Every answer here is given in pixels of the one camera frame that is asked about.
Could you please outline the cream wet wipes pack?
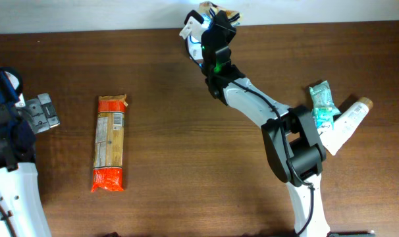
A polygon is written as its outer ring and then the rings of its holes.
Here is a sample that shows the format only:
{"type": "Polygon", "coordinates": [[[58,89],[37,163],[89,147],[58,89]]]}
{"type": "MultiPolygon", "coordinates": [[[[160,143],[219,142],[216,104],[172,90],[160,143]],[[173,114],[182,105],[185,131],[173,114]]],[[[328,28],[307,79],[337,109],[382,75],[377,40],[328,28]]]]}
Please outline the cream wet wipes pack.
{"type": "Polygon", "coordinates": [[[228,10],[226,8],[220,7],[210,1],[204,1],[199,4],[198,12],[202,15],[207,15],[211,20],[219,13],[224,12],[228,21],[232,26],[240,25],[242,14],[238,11],[228,10]]]}

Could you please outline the teal wipes pouch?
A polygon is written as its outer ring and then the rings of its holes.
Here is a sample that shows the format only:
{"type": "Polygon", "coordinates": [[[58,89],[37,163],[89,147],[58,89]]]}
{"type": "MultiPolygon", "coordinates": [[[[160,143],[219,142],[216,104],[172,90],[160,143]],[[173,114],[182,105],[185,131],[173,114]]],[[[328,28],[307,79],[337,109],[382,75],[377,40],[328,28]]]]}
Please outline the teal wipes pouch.
{"type": "Polygon", "coordinates": [[[323,109],[332,116],[339,115],[340,111],[335,106],[329,83],[325,80],[314,87],[309,87],[314,109],[323,109]]]}

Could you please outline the white lotion tube gold cap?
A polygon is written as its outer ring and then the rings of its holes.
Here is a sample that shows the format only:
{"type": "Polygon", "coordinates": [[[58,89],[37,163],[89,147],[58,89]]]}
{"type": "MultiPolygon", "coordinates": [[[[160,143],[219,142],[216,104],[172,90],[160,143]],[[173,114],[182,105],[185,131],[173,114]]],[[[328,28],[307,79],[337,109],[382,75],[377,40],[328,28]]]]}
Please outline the white lotion tube gold cap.
{"type": "Polygon", "coordinates": [[[334,121],[334,129],[320,135],[325,149],[336,155],[338,150],[350,139],[357,127],[373,108],[373,102],[367,97],[359,98],[338,119],[334,121]]]}

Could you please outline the orange spaghetti package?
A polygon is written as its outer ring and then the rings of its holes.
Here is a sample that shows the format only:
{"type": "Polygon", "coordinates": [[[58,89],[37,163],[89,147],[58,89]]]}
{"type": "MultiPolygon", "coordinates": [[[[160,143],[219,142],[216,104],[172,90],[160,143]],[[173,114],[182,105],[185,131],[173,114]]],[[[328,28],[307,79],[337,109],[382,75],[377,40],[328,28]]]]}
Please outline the orange spaghetti package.
{"type": "Polygon", "coordinates": [[[98,98],[92,191],[123,191],[124,119],[126,95],[98,98]]]}

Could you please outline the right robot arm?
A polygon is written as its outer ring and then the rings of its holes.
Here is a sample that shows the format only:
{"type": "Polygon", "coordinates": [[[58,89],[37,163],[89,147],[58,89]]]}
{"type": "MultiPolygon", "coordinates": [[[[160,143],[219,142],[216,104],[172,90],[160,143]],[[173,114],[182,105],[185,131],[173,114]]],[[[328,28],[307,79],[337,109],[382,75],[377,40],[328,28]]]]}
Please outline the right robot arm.
{"type": "Polygon", "coordinates": [[[321,198],[321,173],[326,151],[310,110],[291,108],[257,89],[230,60],[229,43],[236,35],[226,13],[215,14],[201,35],[203,64],[210,94],[246,115],[260,129],[267,162],[286,184],[294,209],[297,236],[328,236],[321,198]]]}

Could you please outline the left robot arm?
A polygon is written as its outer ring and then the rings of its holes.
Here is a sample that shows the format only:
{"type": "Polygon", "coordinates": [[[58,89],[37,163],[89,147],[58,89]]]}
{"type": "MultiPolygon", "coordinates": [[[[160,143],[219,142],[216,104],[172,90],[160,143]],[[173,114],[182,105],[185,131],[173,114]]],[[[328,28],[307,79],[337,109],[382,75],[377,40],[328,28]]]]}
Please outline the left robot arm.
{"type": "Polygon", "coordinates": [[[60,124],[48,93],[25,100],[23,82],[0,67],[0,236],[50,236],[41,204],[36,136],[60,124]]]}

